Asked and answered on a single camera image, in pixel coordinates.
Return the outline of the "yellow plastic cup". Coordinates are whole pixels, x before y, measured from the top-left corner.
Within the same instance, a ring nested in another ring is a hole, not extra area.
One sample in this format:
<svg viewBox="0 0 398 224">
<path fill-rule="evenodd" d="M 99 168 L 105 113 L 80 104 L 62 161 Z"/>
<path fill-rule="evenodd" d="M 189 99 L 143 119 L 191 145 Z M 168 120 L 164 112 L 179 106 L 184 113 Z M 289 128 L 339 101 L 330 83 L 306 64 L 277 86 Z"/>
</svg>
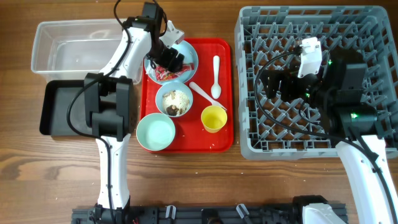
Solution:
<svg viewBox="0 0 398 224">
<path fill-rule="evenodd" d="M 201 122 L 209 133 L 217 133 L 227 122 L 226 110 L 220 106 L 207 106 L 201 112 Z"/>
</svg>

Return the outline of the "light blue food bowl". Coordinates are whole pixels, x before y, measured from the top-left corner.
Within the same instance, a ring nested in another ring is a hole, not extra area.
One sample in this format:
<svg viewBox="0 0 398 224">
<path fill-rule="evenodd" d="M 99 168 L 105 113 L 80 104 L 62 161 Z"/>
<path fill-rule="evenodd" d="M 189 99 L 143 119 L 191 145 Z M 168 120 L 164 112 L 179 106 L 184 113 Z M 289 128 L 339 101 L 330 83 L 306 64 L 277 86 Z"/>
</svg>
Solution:
<svg viewBox="0 0 398 224">
<path fill-rule="evenodd" d="M 184 113 L 184 114 L 186 114 L 186 113 L 190 110 L 190 108 L 192 107 L 192 105 L 193 105 L 193 94 L 192 94 L 192 91 L 189 89 L 188 86 L 186 86 L 185 84 L 180 83 L 180 82 L 170 82 L 170 83 L 166 83 L 166 84 L 162 85 L 162 86 L 159 88 L 159 90 L 157 91 L 156 97 L 155 97 L 155 104 L 156 104 L 157 109 L 158 109 L 161 113 L 167 115 L 166 112 L 165 112 L 165 110 L 164 110 L 164 108 L 163 108 L 163 105 L 162 105 L 162 96 L 163 96 L 163 94 L 165 94 L 165 93 L 167 93 L 167 92 L 169 92 L 169 91 L 172 91 L 172 90 L 180 90 L 180 91 L 183 91 L 183 92 L 188 96 L 188 98 L 190 99 L 190 106 L 189 106 L 188 110 Z M 170 116 L 170 117 L 176 118 L 176 117 L 181 117 L 181 116 L 183 116 L 183 115 L 180 115 L 180 116 Z"/>
</svg>

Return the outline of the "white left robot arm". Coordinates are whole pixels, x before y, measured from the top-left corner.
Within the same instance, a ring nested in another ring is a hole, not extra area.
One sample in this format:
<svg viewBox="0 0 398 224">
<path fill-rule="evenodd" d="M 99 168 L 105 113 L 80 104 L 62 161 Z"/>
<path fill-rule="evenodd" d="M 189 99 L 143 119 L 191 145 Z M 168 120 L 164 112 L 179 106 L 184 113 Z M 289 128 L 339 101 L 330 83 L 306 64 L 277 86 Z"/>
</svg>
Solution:
<svg viewBox="0 0 398 224">
<path fill-rule="evenodd" d="M 183 40 L 156 1 L 145 2 L 142 14 L 120 22 L 122 38 L 114 55 L 99 73 L 88 73 L 83 88 L 67 108 L 69 128 L 72 108 L 80 95 L 85 97 L 85 121 L 91 128 L 88 137 L 99 147 L 101 192 L 94 208 L 95 220 L 118 222 L 127 216 L 130 193 L 127 186 L 127 160 L 131 133 L 136 125 L 136 98 L 132 77 L 141 72 L 145 58 L 151 67 L 179 72 L 184 56 L 172 46 Z"/>
</svg>

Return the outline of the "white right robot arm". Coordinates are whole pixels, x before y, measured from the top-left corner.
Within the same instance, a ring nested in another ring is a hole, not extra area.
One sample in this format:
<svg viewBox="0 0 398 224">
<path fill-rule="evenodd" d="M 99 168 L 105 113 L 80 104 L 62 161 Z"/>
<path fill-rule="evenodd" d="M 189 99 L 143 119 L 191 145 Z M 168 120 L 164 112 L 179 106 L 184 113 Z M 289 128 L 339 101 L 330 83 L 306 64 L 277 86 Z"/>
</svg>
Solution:
<svg viewBox="0 0 398 224">
<path fill-rule="evenodd" d="M 301 75 L 297 69 L 268 70 L 263 66 L 254 81 L 257 107 L 263 109 L 260 92 L 283 101 L 303 99 L 321 115 L 323 133 L 341 159 L 353 191 L 359 220 L 365 223 L 397 223 L 397 193 L 386 160 L 386 143 L 376 109 L 361 101 L 367 70 L 355 50 L 329 54 L 322 77 Z"/>
</svg>

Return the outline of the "rice and food leftovers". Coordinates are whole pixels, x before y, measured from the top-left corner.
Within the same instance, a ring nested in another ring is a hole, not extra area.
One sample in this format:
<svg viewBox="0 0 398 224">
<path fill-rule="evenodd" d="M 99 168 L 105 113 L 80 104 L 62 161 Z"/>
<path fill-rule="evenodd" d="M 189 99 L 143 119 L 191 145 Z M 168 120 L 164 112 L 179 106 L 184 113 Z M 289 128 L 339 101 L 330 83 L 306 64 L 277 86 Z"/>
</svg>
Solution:
<svg viewBox="0 0 398 224">
<path fill-rule="evenodd" d="M 162 105 L 167 115 L 183 115 L 190 106 L 190 99 L 180 90 L 169 91 L 162 96 Z"/>
</svg>

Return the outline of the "red snack wrapper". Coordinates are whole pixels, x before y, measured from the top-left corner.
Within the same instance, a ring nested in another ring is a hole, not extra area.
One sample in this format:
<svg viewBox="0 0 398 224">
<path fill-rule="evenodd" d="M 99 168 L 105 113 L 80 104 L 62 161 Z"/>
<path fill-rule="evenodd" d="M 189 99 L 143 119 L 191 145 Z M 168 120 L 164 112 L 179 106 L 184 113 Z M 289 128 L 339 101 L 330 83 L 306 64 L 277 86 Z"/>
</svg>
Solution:
<svg viewBox="0 0 398 224">
<path fill-rule="evenodd" d="M 157 66 L 155 69 L 155 77 L 156 77 L 156 80 L 160 81 L 160 82 L 173 80 L 173 79 L 176 79 L 176 78 L 182 76 L 183 73 L 188 72 L 193 69 L 194 69 L 193 63 L 183 64 L 182 69 L 179 72 L 171 72 L 171 71 L 168 71 L 166 68 Z"/>
</svg>

